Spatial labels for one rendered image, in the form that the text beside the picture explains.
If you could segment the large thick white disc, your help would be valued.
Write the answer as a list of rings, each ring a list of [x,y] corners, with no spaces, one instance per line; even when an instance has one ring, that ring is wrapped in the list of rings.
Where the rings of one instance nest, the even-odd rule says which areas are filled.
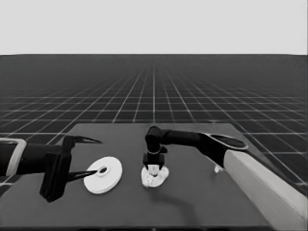
[[[100,158],[93,162],[88,171],[93,175],[84,178],[84,185],[90,193],[101,194],[111,190],[121,179],[123,167],[121,161],[112,156]]]

